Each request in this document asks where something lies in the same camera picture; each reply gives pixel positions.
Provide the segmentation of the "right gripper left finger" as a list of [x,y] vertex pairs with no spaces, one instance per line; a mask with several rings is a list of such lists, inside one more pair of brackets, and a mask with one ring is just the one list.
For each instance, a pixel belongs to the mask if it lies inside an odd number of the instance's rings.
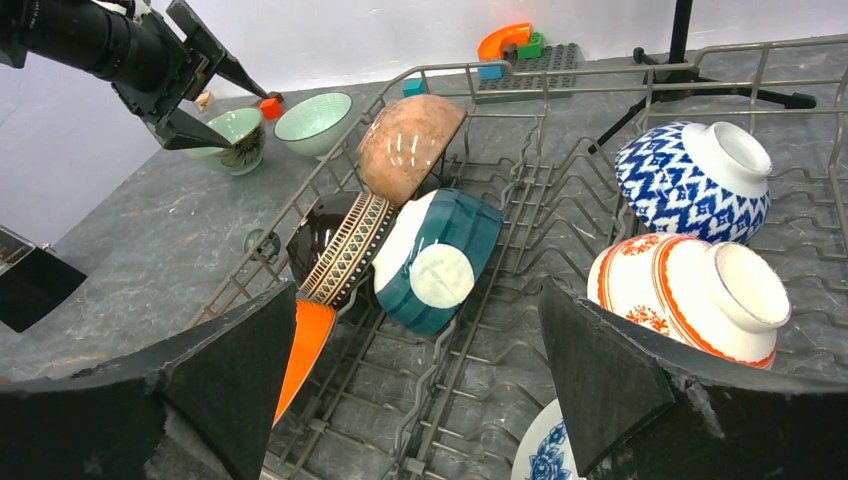
[[257,479],[295,330],[281,284],[137,352],[1,388],[5,479]]

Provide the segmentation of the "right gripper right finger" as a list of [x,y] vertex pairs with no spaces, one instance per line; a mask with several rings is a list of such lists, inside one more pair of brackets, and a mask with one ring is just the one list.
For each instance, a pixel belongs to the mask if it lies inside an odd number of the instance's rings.
[[542,337],[587,479],[843,479],[847,387],[734,363],[541,284]]

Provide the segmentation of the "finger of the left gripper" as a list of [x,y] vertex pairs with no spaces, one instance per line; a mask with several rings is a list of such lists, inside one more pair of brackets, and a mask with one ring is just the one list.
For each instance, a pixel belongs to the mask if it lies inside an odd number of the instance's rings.
[[268,97],[186,1],[172,1],[166,12],[186,35],[183,45],[188,53],[190,80],[186,99],[196,99],[215,75],[259,98]]
[[165,150],[229,148],[232,142],[180,108],[152,124],[152,133]]

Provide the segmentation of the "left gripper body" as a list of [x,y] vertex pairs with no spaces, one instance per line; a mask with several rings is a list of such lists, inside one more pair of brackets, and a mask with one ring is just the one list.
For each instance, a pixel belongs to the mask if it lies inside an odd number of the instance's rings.
[[206,25],[192,9],[168,9],[185,34],[179,38],[152,9],[126,9],[127,58],[112,82],[125,106],[155,130],[196,130],[199,121],[180,108],[194,100],[211,76],[212,44]]

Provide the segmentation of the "mint green flower bowl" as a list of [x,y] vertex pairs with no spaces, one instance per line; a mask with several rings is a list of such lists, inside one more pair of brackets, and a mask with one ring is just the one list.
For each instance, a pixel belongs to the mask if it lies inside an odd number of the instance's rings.
[[256,107],[222,113],[206,125],[230,142],[227,148],[200,147],[184,150],[188,158],[209,170],[245,175],[263,161],[266,142],[264,116]]

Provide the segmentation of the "orange bowl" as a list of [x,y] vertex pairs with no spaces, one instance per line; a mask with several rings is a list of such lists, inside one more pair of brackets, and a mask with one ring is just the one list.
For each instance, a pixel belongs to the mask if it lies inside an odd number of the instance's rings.
[[335,326],[337,312],[330,306],[298,298],[295,334],[272,425],[275,426],[312,372]]

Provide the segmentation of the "pale green ribbed bowl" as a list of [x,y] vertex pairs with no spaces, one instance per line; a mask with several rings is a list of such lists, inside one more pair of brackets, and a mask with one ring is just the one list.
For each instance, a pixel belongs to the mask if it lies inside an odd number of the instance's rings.
[[321,160],[352,125],[352,109],[347,93],[318,94],[288,109],[277,120],[274,134],[294,153]]

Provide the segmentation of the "red and white bowl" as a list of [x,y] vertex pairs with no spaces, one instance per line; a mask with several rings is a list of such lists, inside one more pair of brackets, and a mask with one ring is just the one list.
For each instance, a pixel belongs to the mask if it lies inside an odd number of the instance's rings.
[[776,271],[735,242],[642,234],[603,250],[586,281],[603,309],[708,354],[769,369],[792,305]]

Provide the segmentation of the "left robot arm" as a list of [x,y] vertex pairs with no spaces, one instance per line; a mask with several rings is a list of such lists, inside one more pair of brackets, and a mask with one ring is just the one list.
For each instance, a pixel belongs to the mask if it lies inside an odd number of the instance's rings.
[[110,83],[166,150],[230,146],[180,108],[214,76],[267,95],[185,1],[164,14],[147,1],[2,2],[2,63],[21,69],[30,53]]

